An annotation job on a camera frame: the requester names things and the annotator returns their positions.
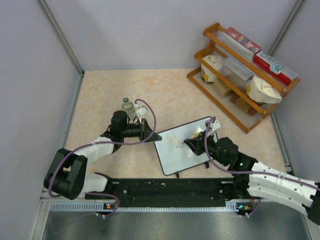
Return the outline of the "white whiteboard black frame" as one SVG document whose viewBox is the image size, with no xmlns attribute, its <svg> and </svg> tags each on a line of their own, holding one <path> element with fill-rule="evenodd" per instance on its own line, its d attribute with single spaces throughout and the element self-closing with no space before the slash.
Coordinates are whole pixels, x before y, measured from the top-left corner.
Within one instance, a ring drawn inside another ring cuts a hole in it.
<svg viewBox="0 0 320 240">
<path fill-rule="evenodd" d="M 162 140 L 155 141 L 154 146 L 165 176 L 176 175 L 209 161 L 204 154 L 195 155 L 183 141 L 204 132 L 211 118 L 206 116 L 158 133 Z"/>
</svg>

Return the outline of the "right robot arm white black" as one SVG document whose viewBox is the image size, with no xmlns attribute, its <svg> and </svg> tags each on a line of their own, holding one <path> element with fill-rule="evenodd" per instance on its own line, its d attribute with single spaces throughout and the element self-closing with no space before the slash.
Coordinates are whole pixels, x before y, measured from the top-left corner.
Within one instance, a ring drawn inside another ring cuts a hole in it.
<svg viewBox="0 0 320 240">
<path fill-rule="evenodd" d="M 233 192 L 239 198 L 263 198 L 285 205 L 320 223 L 320 184 L 275 170 L 239 151 L 228 137 L 214 140 L 206 132 L 183 144 L 197 156 L 206 154 L 219 170 L 233 176 Z"/>
</svg>

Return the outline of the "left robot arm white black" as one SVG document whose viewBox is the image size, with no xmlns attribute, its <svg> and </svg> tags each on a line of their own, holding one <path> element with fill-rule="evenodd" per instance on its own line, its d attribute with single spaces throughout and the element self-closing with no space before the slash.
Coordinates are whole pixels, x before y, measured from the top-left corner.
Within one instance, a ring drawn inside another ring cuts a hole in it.
<svg viewBox="0 0 320 240">
<path fill-rule="evenodd" d="M 56 152 L 44 178 L 44 188 L 51 192 L 51 197 L 63 196 L 69 200 L 90 192 L 97 192 L 105 199 L 109 198 L 114 187 L 108 183 L 108 177 L 99 172 L 87 174 L 87 168 L 93 162 L 114 154 L 121 146 L 135 144 L 125 143 L 126 138 L 138 138 L 136 144 L 162 140 L 162 137 L 150 128 L 147 119 L 130 123 L 125 111 L 115 111 L 107 130 L 95 141 L 73 150 L 61 148 Z"/>
</svg>

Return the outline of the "yellow capped white marker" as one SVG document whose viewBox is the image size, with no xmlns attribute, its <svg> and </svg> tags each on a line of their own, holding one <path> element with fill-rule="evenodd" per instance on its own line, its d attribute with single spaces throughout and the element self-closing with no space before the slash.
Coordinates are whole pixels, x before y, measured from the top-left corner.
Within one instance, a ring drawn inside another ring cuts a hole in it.
<svg viewBox="0 0 320 240">
<path fill-rule="evenodd" d="M 181 147 L 182 145 L 184 145 L 184 144 L 186 143 L 186 141 L 196 139 L 196 138 L 199 137 L 201 134 L 202 134 L 202 131 L 198 131 L 198 132 L 197 132 L 196 134 L 194 134 L 192 137 L 188 137 L 188 138 L 182 140 L 182 142 L 181 142 L 181 143 L 178 143 L 175 147 L 176 147 L 176 148 L 179 148 L 179 147 Z"/>
</svg>

